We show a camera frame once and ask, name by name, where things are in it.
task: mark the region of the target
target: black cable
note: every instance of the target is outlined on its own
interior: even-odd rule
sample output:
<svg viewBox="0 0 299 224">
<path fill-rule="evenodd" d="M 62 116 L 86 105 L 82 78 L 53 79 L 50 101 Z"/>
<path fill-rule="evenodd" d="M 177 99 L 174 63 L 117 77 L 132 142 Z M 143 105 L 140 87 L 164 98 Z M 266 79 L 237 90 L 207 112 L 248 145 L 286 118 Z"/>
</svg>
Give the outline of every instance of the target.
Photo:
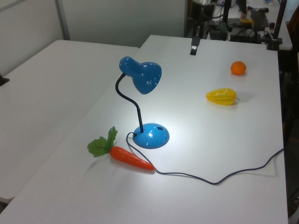
<svg viewBox="0 0 299 224">
<path fill-rule="evenodd" d="M 223 8 L 223 6 L 221 6 L 221 8 L 219 9 L 219 11 L 214 16 L 216 16 L 222 10 L 222 8 Z"/>
<path fill-rule="evenodd" d="M 150 161 L 144 154 L 142 154 L 137 148 L 135 148 L 134 146 L 132 146 L 132 145 L 129 143 L 129 141 L 128 141 L 128 136 L 129 136 L 130 134 L 134 134 L 134 133 L 133 133 L 133 132 L 129 132 L 129 133 L 127 134 L 126 141 L 127 141 L 128 146 L 129 146 L 129 147 L 132 147 L 133 149 L 135 149 L 135 150 L 136 150 L 137 152 L 139 152 L 139 154 L 142 155 L 142 156 L 143 156 L 143 157 L 144 157 L 150 164 L 152 164 L 151 161 Z M 239 170 L 239 171 L 235 171 L 235 172 L 233 172 L 233 173 L 231 173 L 231 174 L 225 176 L 224 178 L 222 178 L 222 179 L 221 179 L 220 181 L 218 181 L 218 182 L 210 182 L 210 181 L 207 181 L 207 180 L 205 180 L 205 179 L 203 179 L 203 178 L 201 178 L 201 177 L 194 176 L 194 175 L 191 175 L 191 174 L 186 174 L 186 173 L 180 173 L 180 172 L 168 172 L 168 173 L 165 173 L 165 172 L 160 172 L 159 170 L 157 170 L 157 168 L 155 168 L 155 171 L 156 171 L 158 174 L 161 174 L 161 175 L 183 175 L 183 176 L 189 176 L 189 177 L 193 177 L 193 178 L 195 178 L 195 179 L 197 179 L 197 180 L 201 180 L 201 181 L 204 181 L 204 182 L 206 182 L 206 183 L 209 183 L 209 184 L 211 184 L 211 185 L 218 185 L 218 184 L 220 184 L 221 182 L 223 182 L 224 180 L 228 179 L 230 176 L 233 176 L 233 175 L 238 174 L 238 173 L 240 173 L 240 172 L 252 171 L 252 170 L 258 170 L 258 169 L 262 169 L 262 168 L 264 168 L 264 167 L 267 166 L 268 163 L 273 159 L 273 157 L 277 156 L 277 155 L 280 154 L 282 151 L 284 151 L 284 149 L 280 149 L 278 152 L 276 152 L 276 153 L 275 153 L 273 156 L 271 156 L 271 157 L 268 159 L 268 161 L 267 161 L 264 165 L 262 165 L 261 167 L 257 167 L 257 168 L 249 168 L 249 169 L 242 169 L 242 170 Z"/>
<path fill-rule="evenodd" d="M 221 15 L 221 13 L 222 13 L 222 9 L 223 9 L 223 7 L 221 7 L 220 18 L 223 16 L 223 14 Z"/>
</svg>

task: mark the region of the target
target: desk lamp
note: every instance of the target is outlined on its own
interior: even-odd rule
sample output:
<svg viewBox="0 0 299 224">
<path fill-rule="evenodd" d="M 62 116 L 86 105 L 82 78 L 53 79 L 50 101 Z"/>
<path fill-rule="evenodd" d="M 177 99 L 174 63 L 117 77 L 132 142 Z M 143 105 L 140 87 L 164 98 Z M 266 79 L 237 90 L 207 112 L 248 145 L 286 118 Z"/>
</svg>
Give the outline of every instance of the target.
<svg viewBox="0 0 299 224">
<path fill-rule="evenodd" d="M 118 85 L 125 76 L 130 76 L 135 88 L 141 94 L 148 94 L 158 85 L 162 69 L 161 66 L 153 62 L 139 63 L 131 57 L 124 57 L 120 60 L 120 70 L 123 72 L 115 84 L 116 92 L 124 99 L 133 103 L 137 108 L 139 127 L 134 131 L 133 141 L 142 148 L 159 148 L 165 145 L 169 139 L 168 130 L 156 123 L 143 124 L 140 108 L 138 104 L 123 95 Z"/>
</svg>

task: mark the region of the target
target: black flexible neck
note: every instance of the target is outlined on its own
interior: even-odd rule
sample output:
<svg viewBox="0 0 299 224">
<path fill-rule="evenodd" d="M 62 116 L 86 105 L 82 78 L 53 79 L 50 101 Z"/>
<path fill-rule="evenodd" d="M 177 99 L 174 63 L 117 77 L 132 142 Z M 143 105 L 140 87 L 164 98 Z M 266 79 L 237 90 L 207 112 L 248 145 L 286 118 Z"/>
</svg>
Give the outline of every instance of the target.
<svg viewBox="0 0 299 224">
<path fill-rule="evenodd" d="M 141 119 L 141 112 L 140 112 L 140 108 L 139 108 L 139 105 L 134 101 L 132 100 L 131 98 L 123 95 L 119 88 L 118 88 L 118 85 L 119 83 L 121 82 L 121 80 L 126 76 L 125 73 L 122 73 L 122 75 L 118 78 L 118 80 L 116 81 L 116 84 L 115 84 L 115 90 L 116 92 L 118 93 L 118 95 L 120 95 L 121 97 L 123 97 L 124 99 L 130 101 L 131 103 L 133 103 L 136 108 L 137 108 L 137 114 L 138 114 L 138 120 L 139 120 L 139 127 L 140 127 L 140 132 L 143 133 L 143 125 L 142 125 L 142 119 Z"/>
</svg>

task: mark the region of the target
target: small orange fruit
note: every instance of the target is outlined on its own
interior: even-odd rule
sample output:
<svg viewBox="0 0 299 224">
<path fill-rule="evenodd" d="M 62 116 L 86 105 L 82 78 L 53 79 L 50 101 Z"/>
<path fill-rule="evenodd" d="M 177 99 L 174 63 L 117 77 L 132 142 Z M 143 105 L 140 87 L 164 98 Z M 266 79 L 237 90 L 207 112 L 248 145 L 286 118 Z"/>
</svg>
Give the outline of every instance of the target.
<svg viewBox="0 0 299 224">
<path fill-rule="evenodd" d="M 232 63 L 230 70 L 232 71 L 232 74 L 239 76 L 245 73 L 246 65 L 244 62 L 236 61 Z"/>
</svg>

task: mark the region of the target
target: green leaves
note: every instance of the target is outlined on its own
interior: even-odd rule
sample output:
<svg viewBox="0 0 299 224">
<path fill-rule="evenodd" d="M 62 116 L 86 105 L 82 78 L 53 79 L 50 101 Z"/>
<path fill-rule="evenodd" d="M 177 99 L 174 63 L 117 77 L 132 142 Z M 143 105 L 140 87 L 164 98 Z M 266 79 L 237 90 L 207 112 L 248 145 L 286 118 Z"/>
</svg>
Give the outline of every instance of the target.
<svg viewBox="0 0 299 224">
<path fill-rule="evenodd" d="M 88 151 L 93 154 L 94 157 L 98 157 L 110 152 L 110 149 L 114 146 L 113 142 L 116 138 L 117 130 L 113 126 L 108 132 L 108 139 L 100 137 L 93 140 L 87 145 Z"/>
<path fill-rule="evenodd" d="M 113 147 L 113 142 L 115 140 L 117 134 L 117 130 L 115 129 L 115 127 L 113 126 L 109 132 L 108 132 L 108 139 L 107 139 L 107 144 L 106 144 L 106 148 L 109 148 L 109 150 Z"/>
</svg>

